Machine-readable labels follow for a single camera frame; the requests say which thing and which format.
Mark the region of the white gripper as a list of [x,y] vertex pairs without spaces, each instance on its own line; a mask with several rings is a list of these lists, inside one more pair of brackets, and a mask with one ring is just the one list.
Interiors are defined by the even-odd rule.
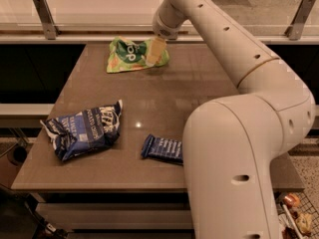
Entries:
[[153,66],[166,47],[165,39],[175,40],[186,17],[175,9],[168,0],[163,0],[153,17],[153,30],[159,36],[151,40],[146,64]]

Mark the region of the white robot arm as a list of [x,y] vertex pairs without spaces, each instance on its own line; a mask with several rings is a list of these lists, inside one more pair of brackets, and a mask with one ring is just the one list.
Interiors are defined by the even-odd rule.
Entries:
[[315,120],[312,93],[272,50],[212,0],[163,0],[153,28],[174,39],[190,21],[236,86],[184,126],[182,154],[196,239],[281,239],[270,163]]

